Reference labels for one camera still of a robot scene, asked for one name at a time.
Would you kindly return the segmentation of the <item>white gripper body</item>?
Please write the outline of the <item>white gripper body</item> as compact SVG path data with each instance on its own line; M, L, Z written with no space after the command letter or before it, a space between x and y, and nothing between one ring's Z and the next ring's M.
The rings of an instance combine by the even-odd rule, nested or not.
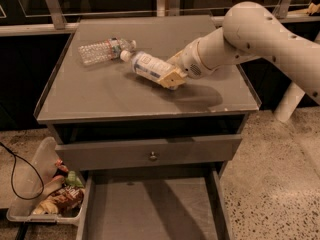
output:
M200 79L211 75L214 70L209 69L201 60L198 53L200 39L188 44L177 55L178 66L192 79Z

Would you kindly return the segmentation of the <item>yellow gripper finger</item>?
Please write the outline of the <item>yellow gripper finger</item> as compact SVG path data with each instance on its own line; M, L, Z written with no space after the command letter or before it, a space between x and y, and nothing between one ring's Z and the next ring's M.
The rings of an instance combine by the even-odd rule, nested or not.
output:
M175 55L173 55L172 57L170 57L167 62L171 65L174 66L181 66L182 62L181 62L181 56L182 56L183 51L180 50L179 52L177 52Z
M168 73L165 73L160 79L157 81L159 85L163 88L167 88L170 90L176 90L180 85L186 83L187 74L183 72L180 68L173 68Z

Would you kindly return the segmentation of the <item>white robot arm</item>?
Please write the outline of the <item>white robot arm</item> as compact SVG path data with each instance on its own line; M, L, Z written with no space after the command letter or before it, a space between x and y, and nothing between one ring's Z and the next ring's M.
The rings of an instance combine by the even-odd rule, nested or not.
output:
M272 63L320 104L320 44L292 33L254 2L231 7L220 28L187 44L168 62L200 79L253 57Z

